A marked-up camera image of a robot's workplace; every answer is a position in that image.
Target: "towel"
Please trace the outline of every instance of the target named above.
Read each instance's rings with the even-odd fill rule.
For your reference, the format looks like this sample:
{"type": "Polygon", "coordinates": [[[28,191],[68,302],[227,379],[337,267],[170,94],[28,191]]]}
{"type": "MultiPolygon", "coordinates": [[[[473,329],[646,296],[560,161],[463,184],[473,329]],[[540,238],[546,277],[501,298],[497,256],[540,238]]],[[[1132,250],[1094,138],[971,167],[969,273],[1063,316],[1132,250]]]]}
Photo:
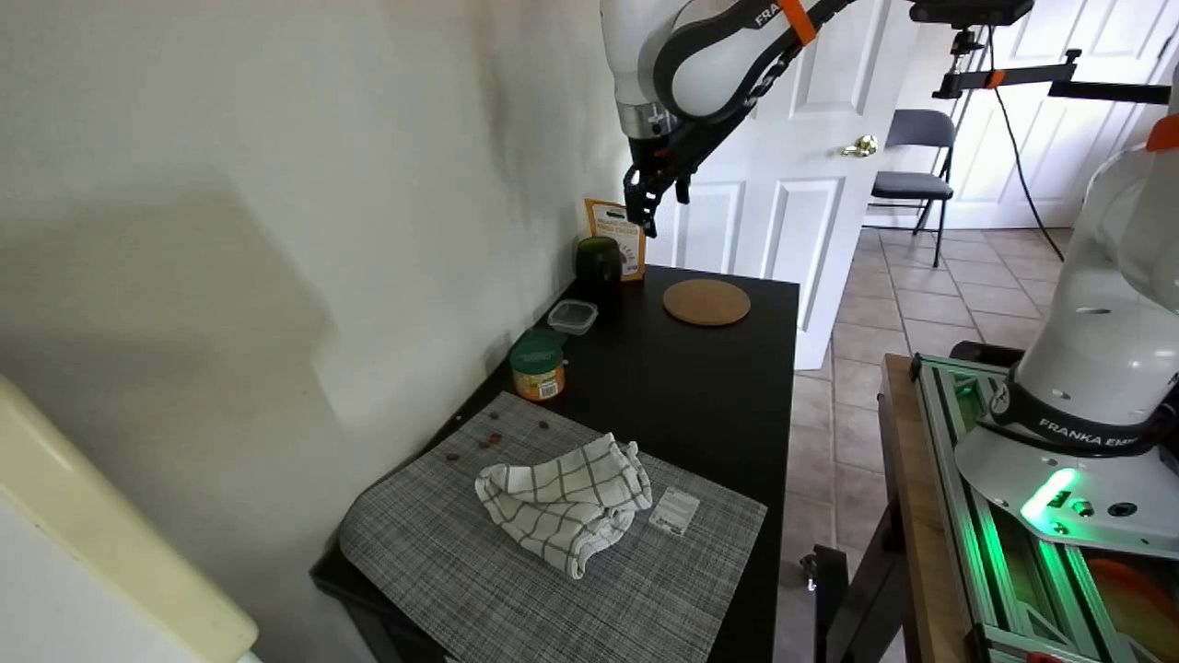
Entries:
{"type": "Polygon", "coordinates": [[[567,578],[581,578],[590,556],[615,544],[635,517],[651,509],[638,445],[620,445],[615,433],[546,464],[481,469],[476,493],[509,536],[567,578]]]}

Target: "cork trivet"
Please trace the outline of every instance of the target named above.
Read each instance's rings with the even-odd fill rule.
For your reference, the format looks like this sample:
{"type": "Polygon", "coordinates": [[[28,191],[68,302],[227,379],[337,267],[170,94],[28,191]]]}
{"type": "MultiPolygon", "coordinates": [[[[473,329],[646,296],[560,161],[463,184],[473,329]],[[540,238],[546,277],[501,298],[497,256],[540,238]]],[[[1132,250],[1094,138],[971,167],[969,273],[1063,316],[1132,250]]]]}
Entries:
{"type": "Polygon", "coordinates": [[[751,298],[726,280],[678,280],[663,289],[663,310],[685,325],[721,329],[745,321],[751,298]]]}

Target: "small container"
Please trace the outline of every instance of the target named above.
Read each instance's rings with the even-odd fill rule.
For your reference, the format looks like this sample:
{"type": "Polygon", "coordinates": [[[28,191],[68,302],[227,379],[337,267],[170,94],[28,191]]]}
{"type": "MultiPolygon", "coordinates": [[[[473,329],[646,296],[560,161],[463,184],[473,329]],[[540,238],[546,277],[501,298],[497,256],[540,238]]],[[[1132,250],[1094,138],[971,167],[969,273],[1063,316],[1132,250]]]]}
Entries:
{"type": "Polygon", "coordinates": [[[550,310],[550,329],[557,329],[560,336],[586,336],[594,321],[598,321],[598,305],[581,298],[560,298],[550,310]]]}
{"type": "Polygon", "coordinates": [[[560,336],[532,329],[509,351],[514,393],[525,400],[552,400],[562,391],[560,336]]]}

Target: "tile floor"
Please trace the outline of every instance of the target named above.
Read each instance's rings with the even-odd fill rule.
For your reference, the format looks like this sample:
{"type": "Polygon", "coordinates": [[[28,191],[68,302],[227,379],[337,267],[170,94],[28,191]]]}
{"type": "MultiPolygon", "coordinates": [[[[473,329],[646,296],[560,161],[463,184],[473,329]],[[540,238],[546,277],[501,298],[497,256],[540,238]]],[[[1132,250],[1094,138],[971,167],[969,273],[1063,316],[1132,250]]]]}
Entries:
{"type": "Polygon", "coordinates": [[[832,544],[854,571],[884,509],[882,356],[949,355],[960,340],[1029,345],[1056,273],[1062,262],[1037,230],[945,230],[939,267],[931,230],[861,230],[827,361],[794,372],[777,663],[813,658],[813,604],[800,560],[832,544]]]}

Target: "green lid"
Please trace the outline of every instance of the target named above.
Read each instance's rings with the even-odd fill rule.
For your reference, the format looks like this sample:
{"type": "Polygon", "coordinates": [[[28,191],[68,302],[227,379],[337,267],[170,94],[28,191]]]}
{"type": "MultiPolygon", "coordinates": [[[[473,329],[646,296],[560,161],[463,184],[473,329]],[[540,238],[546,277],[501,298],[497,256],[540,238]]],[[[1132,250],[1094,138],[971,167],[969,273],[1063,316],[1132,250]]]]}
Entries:
{"type": "Polygon", "coordinates": [[[532,329],[514,340],[509,366],[511,372],[552,372],[562,361],[560,336],[546,329],[532,329]]]}

